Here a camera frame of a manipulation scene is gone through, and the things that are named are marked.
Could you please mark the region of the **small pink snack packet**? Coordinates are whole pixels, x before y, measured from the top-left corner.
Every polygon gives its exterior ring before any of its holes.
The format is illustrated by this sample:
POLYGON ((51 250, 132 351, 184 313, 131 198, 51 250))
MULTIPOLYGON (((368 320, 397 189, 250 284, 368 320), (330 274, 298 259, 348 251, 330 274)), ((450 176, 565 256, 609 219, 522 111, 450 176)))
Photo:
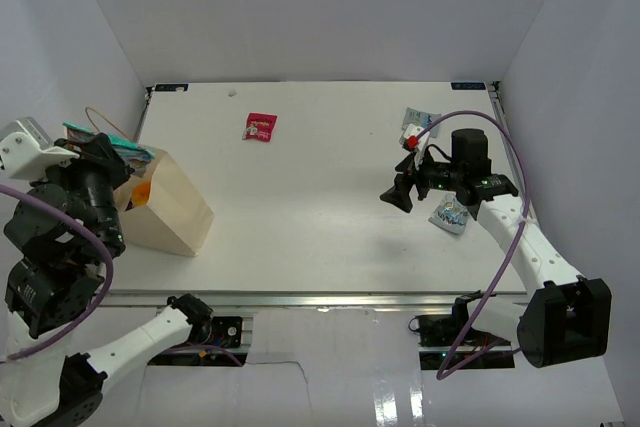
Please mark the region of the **small pink snack packet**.
POLYGON ((263 113, 249 113, 246 127, 243 131, 243 140, 257 140, 268 143, 277 122, 277 116, 263 113))

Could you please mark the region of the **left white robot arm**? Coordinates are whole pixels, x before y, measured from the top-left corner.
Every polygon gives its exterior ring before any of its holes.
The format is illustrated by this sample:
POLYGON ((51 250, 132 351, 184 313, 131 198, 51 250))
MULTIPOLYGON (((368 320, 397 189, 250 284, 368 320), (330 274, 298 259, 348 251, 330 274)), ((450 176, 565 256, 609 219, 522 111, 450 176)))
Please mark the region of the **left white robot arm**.
POLYGON ((109 291, 125 242, 114 193, 132 170, 108 136, 52 141, 9 134, 4 170, 30 183, 16 192, 4 228, 20 251, 5 303, 9 339, 1 361, 1 416, 11 426, 78 426, 132 370, 169 350, 205 343, 212 310, 191 294, 172 297, 153 319, 86 353, 72 332, 109 291))

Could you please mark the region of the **beige paper bag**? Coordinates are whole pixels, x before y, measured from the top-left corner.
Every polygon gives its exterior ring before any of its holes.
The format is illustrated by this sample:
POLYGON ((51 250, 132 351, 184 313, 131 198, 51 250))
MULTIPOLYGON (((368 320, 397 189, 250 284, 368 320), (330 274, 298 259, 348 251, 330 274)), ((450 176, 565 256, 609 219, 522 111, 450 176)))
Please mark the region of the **beige paper bag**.
POLYGON ((134 173, 114 192, 125 242, 195 257, 209 233, 213 211, 168 152, 151 150, 155 159, 146 172, 142 176, 134 173), (149 201, 133 208, 131 192, 143 182, 151 183, 149 201))

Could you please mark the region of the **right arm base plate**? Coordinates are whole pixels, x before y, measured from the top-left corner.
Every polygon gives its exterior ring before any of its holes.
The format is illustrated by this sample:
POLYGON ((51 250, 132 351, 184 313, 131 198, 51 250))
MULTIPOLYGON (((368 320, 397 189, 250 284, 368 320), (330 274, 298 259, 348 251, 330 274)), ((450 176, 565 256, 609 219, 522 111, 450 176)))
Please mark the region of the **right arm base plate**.
MULTIPOLYGON (((457 337, 456 321, 449 315, 418 315, 407 324, 408 330, 418 340, 418 352, 422 371, 437 371, 457 337)), ((488 347, 497 338, 492 334, 470 329, 457 348, 451 366, 488 347)), ((479 357, 462 369, 492 370, 515 367, 513 347, 502 341, 489 353, 479 357)))

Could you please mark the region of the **grey snack packet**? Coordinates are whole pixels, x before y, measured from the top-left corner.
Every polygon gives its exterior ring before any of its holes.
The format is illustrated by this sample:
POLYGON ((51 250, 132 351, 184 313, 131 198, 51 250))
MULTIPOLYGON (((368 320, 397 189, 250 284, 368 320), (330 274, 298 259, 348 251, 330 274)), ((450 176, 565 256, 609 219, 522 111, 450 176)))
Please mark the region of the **grey snack packet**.
POLYGON ((448 233, 462 235, 469 217, 469 210, 453 194, 448 193, 429 217, 429 222, 448 233))
POLYGON ((426 127, 429 127, 441 117, 440 114, 423 112, 413 108, 406 108, 401 130, 402 139, 408 139, 412 135, 417 135, 426 127))

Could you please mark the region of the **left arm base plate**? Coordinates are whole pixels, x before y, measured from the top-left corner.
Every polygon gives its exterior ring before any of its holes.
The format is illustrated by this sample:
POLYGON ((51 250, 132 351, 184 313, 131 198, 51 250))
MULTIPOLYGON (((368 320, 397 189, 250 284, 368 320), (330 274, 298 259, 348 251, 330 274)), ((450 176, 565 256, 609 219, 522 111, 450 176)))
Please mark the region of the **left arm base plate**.
POLYGON ((247 354, 242 347, 243 318, 214 317, 206 340, 170 348, 153 357, 149 366, 242 367, 247 354))

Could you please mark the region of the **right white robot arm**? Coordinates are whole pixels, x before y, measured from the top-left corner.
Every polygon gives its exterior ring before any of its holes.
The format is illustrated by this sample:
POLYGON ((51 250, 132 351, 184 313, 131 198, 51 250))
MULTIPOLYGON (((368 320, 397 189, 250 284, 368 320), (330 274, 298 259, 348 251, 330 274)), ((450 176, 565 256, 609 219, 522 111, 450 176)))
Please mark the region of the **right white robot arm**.
POLYGON ((584 277, 528 220, 515 185, 493 172, 484 132, 454 131, 451 154, 444 161, 429 153, 428 134, 422 127, 409 125, 399 143, 408 155, 396 166, 394 185, 381 194, 381 200, 410 212, 411 193, 420 199, 432 190, 454 193, 504 252, 527 294, 526 305, 506 301, 492 290, 457 298, 453 337, 466 346, 477 344, 486 334, 507 341, 536 368, 604 355, 610 288, 600 278, 584 277))

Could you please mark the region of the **aluminium table rail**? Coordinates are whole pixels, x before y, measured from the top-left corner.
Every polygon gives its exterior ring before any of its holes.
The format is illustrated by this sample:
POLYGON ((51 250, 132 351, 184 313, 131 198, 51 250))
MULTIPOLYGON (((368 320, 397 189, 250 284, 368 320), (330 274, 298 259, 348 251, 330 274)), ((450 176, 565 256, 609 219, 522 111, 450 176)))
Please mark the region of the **aluminium table rail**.
MULTIPOLYGON (((180 293, 163 291, 116 291, 103 301, 108 307, 164 306, 170 296, 180 293)), ((240 307, 427 307, 445 306, 461 293, 236 293, 199 292, 200 300, 214 308, 240 307)))

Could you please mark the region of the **orange mango candy bag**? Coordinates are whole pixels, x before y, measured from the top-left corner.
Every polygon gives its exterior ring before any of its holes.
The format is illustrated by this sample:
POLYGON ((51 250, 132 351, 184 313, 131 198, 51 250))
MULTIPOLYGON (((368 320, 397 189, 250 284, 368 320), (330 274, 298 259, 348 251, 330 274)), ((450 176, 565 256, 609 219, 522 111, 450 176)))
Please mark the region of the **orange mango candy bag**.
POLYGON ((151 193, 151 183, 143 182, 134 187, 131 192, 130 204, 133 208, 146 205, 151 193))

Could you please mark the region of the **teal snack packet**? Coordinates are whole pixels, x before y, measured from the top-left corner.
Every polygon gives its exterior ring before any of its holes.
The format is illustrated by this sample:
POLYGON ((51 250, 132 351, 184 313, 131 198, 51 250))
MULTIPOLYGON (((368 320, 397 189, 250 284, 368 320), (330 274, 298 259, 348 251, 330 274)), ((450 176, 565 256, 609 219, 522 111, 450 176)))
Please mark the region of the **teal snack packet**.
MULTIPOLYGON (((74 142, 86 142, 98 135, 98 132, 64 122, 66 137, 74 142)), ((154 152, 124 138, 107 134, 107 138, 117 155, 134 171, 137 176, 142 176, 155 159, 154 152)))

